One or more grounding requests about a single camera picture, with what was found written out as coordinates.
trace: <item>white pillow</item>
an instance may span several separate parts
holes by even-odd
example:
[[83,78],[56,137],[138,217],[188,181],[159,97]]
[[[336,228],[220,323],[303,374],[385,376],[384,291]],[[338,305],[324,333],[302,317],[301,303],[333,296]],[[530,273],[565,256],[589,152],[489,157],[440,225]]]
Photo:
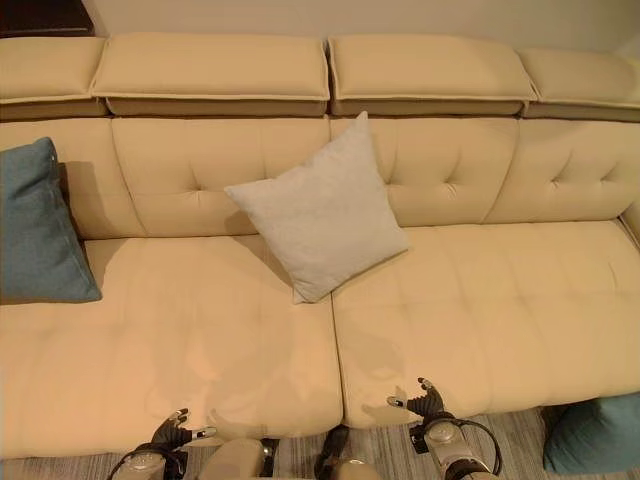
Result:
[[409,246],[378,173],[367,112],[302,165],[225,192],[289,273],[296,303],[320,300]]

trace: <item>dark furniture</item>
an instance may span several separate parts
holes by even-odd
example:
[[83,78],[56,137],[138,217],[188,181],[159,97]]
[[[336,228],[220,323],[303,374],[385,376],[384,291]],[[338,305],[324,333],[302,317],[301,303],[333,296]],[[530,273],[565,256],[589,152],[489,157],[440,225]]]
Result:
[[81,0],[0,0],[2,37],[93,36]]

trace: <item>sofa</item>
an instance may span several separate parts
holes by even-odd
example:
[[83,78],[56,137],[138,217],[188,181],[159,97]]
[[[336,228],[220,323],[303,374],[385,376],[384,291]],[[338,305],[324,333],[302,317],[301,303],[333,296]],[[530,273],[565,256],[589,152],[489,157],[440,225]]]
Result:
[[[102,293],[0,306],[2,456],[127,451],[181,407],[217,441],[410,423],[386,398],[421,394],[417,377],[461,417],[640,390],[640,95],[619,89],[637,64],[610,55],[618,75],[567,100],[567,62],[544,60],[571,53],[525,53],[438,35],[1,40],[0,150],[53,140]],[[301,164],[361,110],[410,247],[294,304],[224,188]]]

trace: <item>backrest cushion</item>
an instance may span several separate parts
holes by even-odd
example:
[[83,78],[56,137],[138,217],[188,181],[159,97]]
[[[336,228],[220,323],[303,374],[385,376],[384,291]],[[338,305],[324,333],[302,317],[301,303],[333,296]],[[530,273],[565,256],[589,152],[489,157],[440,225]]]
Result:
[[549,48],[518,53],[538,95],[525,117],[640,121],[640,60]]
[[[349,123],[332,120],[332,138]],[[482,222],[509,168],[517,120],[371,119],[370,125],[400,226]]]
[[606,220],[640,194],[640,125],[521,120],[488,223]]
[[147,235],[252,234],[224,187],[304,162],[329,141],[329,121],[118,118],[113,137]]
[[336,115],[513,115],[534,100],[508,45],[450,35],[329,38]]
[[63,167],[63,192],[83,239],[143,236],[127,190],[108,118],[0,123],[0,150],[50,137]]
[[128,33],[108,40],[93,94],[117,115],[321,117],[328,67],[317,38]]
[[0,119],[105,115],[90,93],[103,46],[94,37],[0,40]]

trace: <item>robotic arm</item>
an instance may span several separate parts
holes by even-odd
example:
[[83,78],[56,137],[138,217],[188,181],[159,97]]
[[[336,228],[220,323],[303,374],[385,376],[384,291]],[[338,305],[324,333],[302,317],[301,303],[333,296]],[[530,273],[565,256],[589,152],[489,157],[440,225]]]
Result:
[[189,418],[182,408],[167,418],[153,434],[151,442],[127,453],[113,468],[108,480],[180,480],[187,468],[187,452],[183,445],[216,434],[213,427],[187,430],[180,427]]
[[[424,378],[419,378],[425,395],[406,402],[397,397],[388,397],[392,407],[406,408],[423,418],[420,425],[409,430],[411,443],[417,453],[431,453],[431,457],[443,480],[491,480],[498,478],[502,469],[502,455],[495,437],[484,425],[471,420],[459,420],[445,411],[438,390]],[[469,448],[462,433],[462,426],[481,428],[493,440],[496,461],[490,470]]]

